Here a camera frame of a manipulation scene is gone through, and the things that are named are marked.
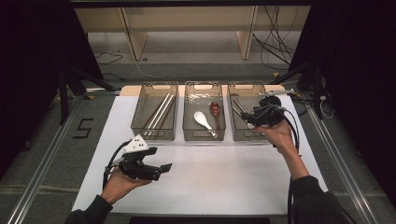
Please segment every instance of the cable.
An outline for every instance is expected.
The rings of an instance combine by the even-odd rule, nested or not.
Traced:
[[[286,69],[286,68],[276,68],[276,67],[272,67],[272,66],[270,66],[270,65],[265,64],[263,60],[262,60],[262,64],[263,64],[265,67],[268,67],[268,68],[271,68],[271,69],[275,69],[275,70],[284,70],[284,71],[289,70],[289,69]]]
[[[156,76],[143,74],[142,71],[140,70],[139,64],[136,62],[136,60],[133,60],[133,61],[136,64],[137,70],[139,70],[139,73],[140,73],[140,75],[142,75],[142,77],[154,77],[154,78],[158,78],[158,79],[165,80],[165,81],[187,81],[187,79],[179,79],[179,80],[177,80],[177,79],[168,79],[168,78],[165,78],[165,77],[156,77]]]
[[[107,184],[107,179],[108,179],[108,175],[111,174],[111,168],[113,165],[113,161],[116,158],[117,154],[120,152],[120,150],[125,147],[128,146],[128,144],[131,142],[132,140],[129,140],[127,142],[122,143],[119,148],[117,148],[117,150],[114,152],[113,156],[110,159],[110,162],[108,163],[108,166],[105,167],[105,171],[103,172],[103,189],[105,188],[106,184]]]
[[[286,59],[282,59],[279,55],[277,55],[277,54],[275,54],[273,51],[271,51],[270,49],[268,49],[265,45],[268,45],[268,44],[266,44],[266,43],[264,43],[264,42],[262,42],[259,38],[257,38],[254,34],[253,34],[253,37],[256,39],[256,41],[259,43],[259,45],[262,47],[262,50],[263,49],[265,49],[265,50],[267,50],[268,52],[270,52],[270,53],[272,53],[274,56],[276,56],[280,61],[282,61],[282,62],[284,62],[284,63],[287,63],[287,64],[290,64]]]
[[[289,52],[289,50],[294,51],[294,49],[288,47],[288,46],[284,43],[283,40],[286,39],[286,37],[289,35],[290,30],[291,30],[292,26],[293,26],[294,23],[295,23],[295,20],[296,20],[296,18],[297,18],[298,8],[297,8],[296,13],[295,13],[295,15],[294,15],[294,20],[293,20],[293,22],[292,22],[292,25],[291,25],[291,27],[289,28],[288,33],[286,34],[286,36],[285,36],[284,38],[280,37],[279,31],[278,31],[278,15],[279,15],[279,9],[280,9],[280,7],[279,7],[279,6],[276,6],[276,7],[275,7],[275,10],[273,11],[273,16],[272,16],[272,17],[274,17],[274,14],[275,14],[275,18],[274,18],[274,19],[270,16],[270,13],[268,12],[268,8],[267,8],[267,7],[264,7],[264,9],[265,9],[265,12],[266,12],[266,15],[267,15],[268,19],[269,19],[270,22],[271,22],[271,31],[270,31],[270,34],[269,34],[269,35],[267,36],[267,38],[265,39],[264,43],[266,43],[266,42],[268,41],[269,37],[272,36],[273,39],[275,39],[275,40],[278,42],[279,48],[280,48],[280,49],[282,49],[282,47],[284,48],[284,50],[282,49],[280,52],[282,53],[282,56],[284,57],[284,60],[286,61],[287,59],[286,59],[286,56],[284,55],[283,52],[287,52],[287,53],[289,54],[289,56],[292,58],[292,55],[291,55],[291,53]]]
[[[251,110],[250,111],[250,115],[251,115],[251,117],[253,117],[254,119],[259,119],[261,116],[263,116],[264,114],[265,114],[265,112],[264,113],[261,113],[259,116],[255,116],[255,114],[254,114],[254,111],[255,110],[260,110],[260,109],[265,109],[265,108],[267,108],[267,109],[270,109],[270,108],[274,108],[274,107],[279,107],[278,105],[272,105],[272,104],[269,104],[269,105],[265,105],[265,106],[262,106],[262,107],[258,107],[258,108],[255,108],[255,109],[253,109],[253,110]]]
[[[326,119],[332,119],[332,117],[334,117],[334,110],[332,111],[332,115],[331,115],[330,117],[327,117],[325,111],[324,111],[323,108],[322,108],[323,102],[324,102],[324,100],[321,100],[321,101],[320,101],[320,110],[321,110],[323,116],[324,116]]]
[[[288,30],[288,33],[285,35],[285,37],[283,37],[283,40],[285,40],[286,37],[288,37],[288,35],[289,35],[290,31],[291,31],[291,28],[294,26],[294,23],[296,22],[296,19],[297,19],[297,14],[298,14],[298,6],[296,7],[296,13],[294,14],[293,22],[291,23],[291,26],[290,26],[290,28]]]
[[[298,117],[304,115],[308,109],[311,108],[311,106],[313,105],[313,101],[312,100],[305,100],[303,98],[300,98],[299,96],[297,96],[295,93],[289,93],[288,96],[290,97],[290,99],[294,102],[294,103],[299,103],[301,105],[304,106],[304,111],[301,113],[297,112]]]
[[[283,113],[281,113],[279,111],[280,114],[282,114],[283,118],[285,119],[285,121],[289,124],[291,131],[293,132],[294,135],[294,144],[296,146],[297,149],[297,153],[300,150],[300,134],[298,132],[298,127],[297,127],[297,122],[296,119],[294,118],[294,116],[291,114],[291,117],[294,119],[294,124],[296,126],[296,129],[294,129],[293,125],[291,124],[290,120],[286,117],[286,115],[284,115]],[[292,191],[291,191],[291,182],[292,179],[290,178],[290,183],[289,183],[289,192],[288,192],[288,224],[291,224],[291,220],[292,220],[292,214],[291,214],[291,201],[292,201]]]

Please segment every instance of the white plastic part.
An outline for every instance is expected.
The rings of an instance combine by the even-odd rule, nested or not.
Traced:
[[[202,113],[201,111],[195,112],[195,113],[194,113],[194,119],[195,119],[195,121],[197,121],[199,124],[205,126],[205,127],[210,131],[210,133],[213,135],[214,138],[217,138],[217,137],[218,137],[218,135],[217,135],[215,132],[213,132],[212,128],[211,128],[210,125],[207,123],[206,116],[205,116],[204,113]]]
[[[249,129],[254,129],[255,126],[254,126],[254,124],[248,123],[248,124],[247,124],[247,127],[248,127]]]
[[[274,96],[274,95],[287,94],[287,93],[294,93],[294,89],[291,89],[289,91],[268,91],[268,92],[265,92],[265,93],[260,92],[259,95]]]
[[[123,150],[124,153],[131,153],[137,151],[148,150],[149,145],[143,140],[142,136],[138,134]]]

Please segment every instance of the gray floor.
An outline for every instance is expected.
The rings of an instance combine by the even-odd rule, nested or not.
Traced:
[[[267,33],[256,35],[265,38]],[[295,48],[298,38],[298,32],[290,33],[286,39],[288,45]],[[261,47],[255,41],[252,42],[249,59],[242,60],[233,32],[149,34],[142,60],[137,63],[138,67],[132,60],[123,34],[89,34],[89,39],[96,55],[103,52],[122,55],[114,63],[100,65],[104,74],[124,78],[120,80],[112,75],[105,75],[105,81],[115,87],[164,79],[178,80],[180,84],[186,80],[220,80],[225,83],[260,80],[265,83],[274,79],[274,72],[283,74],[284,71],[266,67],[262,64],[262,59],[272,66],[287,68],[286,64],[279,63],[279,60],[269,54],[267,56],[266,52],[261,57]],[[97,61],[108,63],[118,57],[103,55]],[[284,84],[286,89],[293,88],[297,78],[288,80]],[[96,88],[90,82],[84,83],[87,88]],[[63,223],[70,212],[117,93],[90,91],[87,95],[91,97],[70,100],[75,108],[74,113],[64,129],[64,138],[56,148],[56,154],[39,182],[32,202],[26,205],[27,213],[22,223]],[[295,106],[298,112],[304,111],[301,104],[296,103]],[[366,221],[367,218],[361,217],[361,209],[356,205],[344,178],[338,173],[337,166],[318,132],[314,116],[309,110],[300,116],[300,120],[329,190],[335,193],[358,223],[370,223]],[[41,167],[40,162],[48,155],[48,150],[53,150],[52,139],[61,129],[60,118],[60,102],[54,99],[45,119],[31,139],[31,148],[20,153],[2,178],[0,223],[7,223],[20,197],[29,190],[27,186],[35,176],[37,168]],[[84,127],[91,128],[90,134],[87,138],[73,138],[86,133],[78,130],[82,119],[88,119],[84,121],[84,125],[87,125]],[[355,152],[356,148],[339,118],[335,114],[332,119],[324,119],[322,124],[329,130],[336,150],[342,155],[358,190],[369,204],[370,215],[374,216],[371,223],[396,223],[394,207],[371,175],[364,160]],[[126,216],[110,215],[106,223],[128,223],[128,220]],[[286,223],[286,218],[271,217],[271,222]]]

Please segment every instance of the metal rod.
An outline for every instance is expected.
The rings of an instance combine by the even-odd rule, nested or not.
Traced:
[[[239,112],[234,106],[233,106],[233,111],[235,111],[239,115],[239,117],[242,117],[241,112]]]
[[[169,106],[169,104],[172,102],[174,95],[170,95],[170,97],[167,99],[166,105],[161,108],[161,114],[159,117],[155,118],[155,123],[152,127],[150,127],[150,129],[155,129],[155,127],[157,126],[158,122],[161,120],[161,118],[163,117],[163,113],[166,111],[166,108]]]
[[[142,126],[142,129],[144,129],[148,123],[150,122],[150,120],[152,119],[152,117],[154,116],[155,112],[157,112],[160,109],[160,106],[162,105],[162,103],[159,103],[157,105],[157,107],[152,111],[151,115],[148,117],[148,120],[146,120],[145,124]]]
[[[41,160],[37,169],[35,170],[35,174],[29,182],[29,185],[26,187],[25,192],[20,197],[17,205],[14,207],[12,214],[10,215],[7,223],[8,224],[20,224],[23,222],[30,206],[33,203],[35,196],[37,195],[37,191],[39,186],[43,182],[47,171],[49,170],[53,159],[55,158],[59,147],[61,146],[62,141],[64,140],[65,133],[68,130],[70,123],[76,113],[76,110],[79,104],[82,102],[82,96],[78,96],[73,99],[73,104],[71,105],[71,112],[69,116],[64,121],[63,125],[60,125],[58,131],[53,137],[44,158]]]
[[[305,99],[310,99],[309,96],[304,95]],[[326,128],[323,120],[319,120],[315,113],[308,109],[308,114],[314,122],[315,127],[320,135],[320,138],[323,141],[325,148],[327,149],[334,166],[340,175],[346,190],[348,191],[352,202],[355,204],[356,209],[358,210],[359,215],[361,216],[361,220],[365,224],[375,224],[378,223],[377,218],[375,217],[375,213],[368,203],[368,200],[364,196],[361,188],[356,182],[353,174],[349,170],[346,161],[338,150],[337,145],[332,140],[332,136]]]
[[[165,116],[163,117],[163,122],[161,122],[161,125],[159,127],[159,129],[161,129],[163,127],[163,125],[165,124],[166,118],[168,118],[169,112],[172,110],[172,106],[173,106],[173,102],[176,100],[176,98],[173,98],[171,100],[171,105],[169,106],[169,109],[167,109]]]
[[[157,112],[156,112],[155,115],[154,115],[154,118],[152,119],[151,123],[148,125],[148,129],[151,128],[151,126],[152,126],[152,124],[154,123],[155,119],[156,119],[156,118],[158,117],[158,115],[160,114],[160,112],[161,112],[161,110],[163,109],[163,106],[165,105],[165,103],[166,103],[168,97],[169,97],[169,93],[166,94],[165,99],[163,100],[163,102],[162,102],[161,105],[160,105],[160,109],[157,110]]]
[[[239,104],[239,101],[238,101],[237,98],[234,97],[234,98],[233,98],[233,101],[235,102],[235,104],[236,104],[243,112],[247,113],[247,111],[245,110],[245,108],[242,107],[242,106]]]
[[[268,91],[268,92],[260,92],[260,96],[275,96],[275,95],[280,95],[280,94],[288,94],[288,93],[294,93],[294,89],[291,89],[289,91]]]

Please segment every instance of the person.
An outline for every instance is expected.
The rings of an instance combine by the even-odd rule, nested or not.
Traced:
[[[114,167],[110,178],[102,191],[96,195],[91,205],[85,211],[71,212],[65,221],[67,224],[103,223],[107,214],[113,209],[113,204],[123,198],[133,189],[145,186],[151,180],[132,179],[124,175],[118,167]]]
[[[348,224],[353,219],[344,211],[335,195],[324,192],[318,180],[309,174],[291,138],[289,124],[282,120],[275,127],[256,127],[264,133],[283,156],[291,175],[290,189],[293,194],[291,214],[295,224]]]
[[[272,128],[256,127],[254,130],[268,137],[269,142],[276,146],[289,167],[292,179],[290,189],[293,194],[291,213],[295,224],[350,223],[351,219],[348,218],[334,194],[329,191],[324,192],[318,180],[309,174],[293,144],[290,126],[285,120]],[[70,213],[65,223],[102,223],[111,211],[112,204],[131,190],[150,182],[131,179],[116,167],[116,171],[112,173],[102,194],[96,196],[87,210]]]

